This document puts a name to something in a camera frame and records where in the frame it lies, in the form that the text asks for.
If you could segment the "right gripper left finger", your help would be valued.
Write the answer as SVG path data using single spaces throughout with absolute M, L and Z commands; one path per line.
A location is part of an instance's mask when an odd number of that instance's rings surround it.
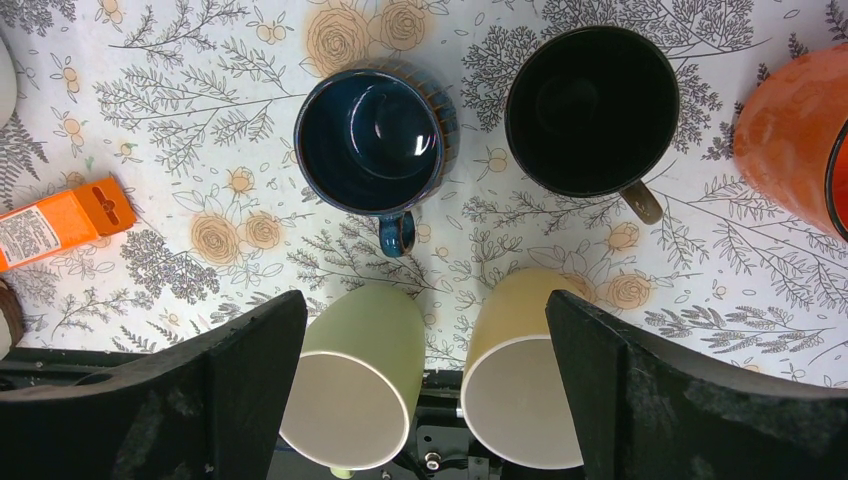
M 5 479 L 263 479 L 307 323 L 283 293 L 154 354 L 15 348 Z

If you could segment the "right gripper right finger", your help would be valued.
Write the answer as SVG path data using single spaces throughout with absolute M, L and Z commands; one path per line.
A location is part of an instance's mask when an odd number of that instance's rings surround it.
M 590 479 L 843 479 L 847 394 L 732 366 L 556 290 L 546 317 Z

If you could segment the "light green mug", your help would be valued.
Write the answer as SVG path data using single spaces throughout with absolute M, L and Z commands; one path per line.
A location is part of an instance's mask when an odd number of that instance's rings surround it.
M 425 366 L 417 304 L 387 285 L 335 300 L 307 327 L 280 434 L 337 470 L 382 466 L 405 446 Z

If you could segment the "yellow cup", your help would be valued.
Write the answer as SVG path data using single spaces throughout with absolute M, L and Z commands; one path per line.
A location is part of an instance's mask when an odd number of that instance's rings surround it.
M 546 316 L 563 276 L 527 268 L 505 276 L 473 327 L 460 389 L 468 428 L 488 450 L 524 467 L 582 465 L 574 421 Z

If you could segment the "dark brown mug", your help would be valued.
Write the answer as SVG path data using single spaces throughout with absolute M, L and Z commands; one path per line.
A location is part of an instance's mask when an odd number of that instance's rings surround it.
M 520 68 L 504 113 L 511 153 L 548 191 L 618 194 L 652 225 L 663 209 L 643 182 L 670 147 L 680 114 L 675 71 L 646 37 L 622 27 L 575 29 Z

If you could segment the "orange mug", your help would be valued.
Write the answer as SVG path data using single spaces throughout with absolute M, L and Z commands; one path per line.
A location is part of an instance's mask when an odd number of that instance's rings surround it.
M 750 187 L 846 240 L 846 45 L 804 54 L 760 84 L 738 118 L 733 152 Z

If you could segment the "navy round cup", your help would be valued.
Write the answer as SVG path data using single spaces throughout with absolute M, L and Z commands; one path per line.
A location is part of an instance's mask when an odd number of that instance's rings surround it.
M 383 254 L 413 248 L 412 209 L 433 194 L 460 149 L 457 109 L 428 68 L 362 59 L 317 83 L 293 131 L 299 168 L 324 202 L 373 217 Z

